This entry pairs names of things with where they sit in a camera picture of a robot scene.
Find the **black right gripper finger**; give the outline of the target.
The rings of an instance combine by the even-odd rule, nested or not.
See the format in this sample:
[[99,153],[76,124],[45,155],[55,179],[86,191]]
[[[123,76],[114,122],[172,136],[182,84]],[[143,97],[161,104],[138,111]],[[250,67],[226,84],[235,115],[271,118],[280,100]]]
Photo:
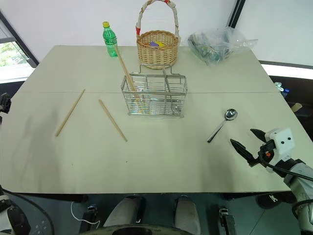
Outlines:
[[259,129],[250,129],[250,131],[262,142],[266,142],[265,132]]
[[253,155],[246,150],[246,147],[243,146],[236,140],[230,139],[232,146],[235,148],[236,152],[241,155],[249,164],[250,167],[257,165],[257,159],[253,157]]

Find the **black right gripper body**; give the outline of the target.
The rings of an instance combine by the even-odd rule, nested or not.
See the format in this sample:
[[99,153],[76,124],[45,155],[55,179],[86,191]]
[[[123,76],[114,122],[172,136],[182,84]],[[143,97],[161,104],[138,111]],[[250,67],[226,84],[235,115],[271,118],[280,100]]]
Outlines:
[[257,164],[261,164],[267,169],[268,172],[274,172],[271,167],[270,161],[274,157],[274,149],[276,148],[274,140],[269,140],[260,147],[258,151],[258,157],[256,159]]

